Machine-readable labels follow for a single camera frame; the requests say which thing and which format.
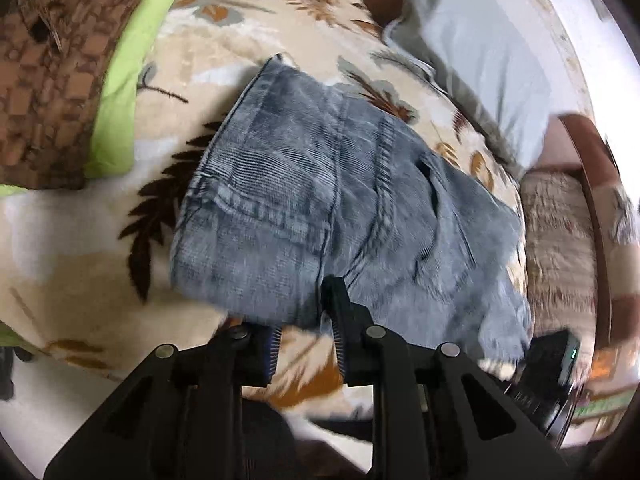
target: silver bolt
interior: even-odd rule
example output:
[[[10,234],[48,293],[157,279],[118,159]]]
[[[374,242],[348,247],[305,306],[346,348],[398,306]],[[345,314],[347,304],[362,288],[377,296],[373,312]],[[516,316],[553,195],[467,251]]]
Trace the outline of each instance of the silver bolt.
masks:
[[[457,357],[460,355],[460,347],[455,343],[444,343],[440,347],[440,351],[447,357]]]
[[[174,354],[174,347],[171,345],[160,345],[156,348],[156,357],[159,359],[167,359]]]
[[[367,335],[373,339],[380,339],[386,335],[386,330],[380,325],[371,325],[367,328]]]
[[[248,334],[249,331],[243,325],[236,325],[229,329],[231,339],[244,339]]]

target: denim pocket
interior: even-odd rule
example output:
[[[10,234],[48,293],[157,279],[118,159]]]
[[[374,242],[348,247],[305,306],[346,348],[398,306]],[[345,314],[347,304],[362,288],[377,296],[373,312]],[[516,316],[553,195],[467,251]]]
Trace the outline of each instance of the denim pocket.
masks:
[[[430,185],[430,205],[434,209],[436,225],[432,240],[416,261],[415,282],[447,300],[466,281],[476,267],[476,260],[438,169],[428,154],[420,157],[418,168]]]

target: denim fabric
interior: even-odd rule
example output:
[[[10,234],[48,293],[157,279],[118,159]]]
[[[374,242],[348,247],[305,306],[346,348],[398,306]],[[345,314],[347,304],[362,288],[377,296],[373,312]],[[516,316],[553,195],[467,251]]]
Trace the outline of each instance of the denim fabric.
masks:
[[[324,276],[408,342],[516,360],[530,322],[505,264],[517,216],[402,121],[271,59],[182,204],[172,284],[258,322],[316,328]]]

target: white floor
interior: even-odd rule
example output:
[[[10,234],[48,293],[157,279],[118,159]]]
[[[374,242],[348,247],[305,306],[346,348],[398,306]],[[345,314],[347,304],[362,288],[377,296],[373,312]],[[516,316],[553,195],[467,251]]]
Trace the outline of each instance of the white floor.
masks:
[[[640,197],[640,66],[615,22],[601,22],[590,0],[551,0],[574,43],[592,96],[596,125],[608,140],[623,183]],[[15,399],[0,402],[0,433],[38,478],[64,442],[116,384],[40,358],[17,362]],[[370,448],[354,452],[364,465]]]

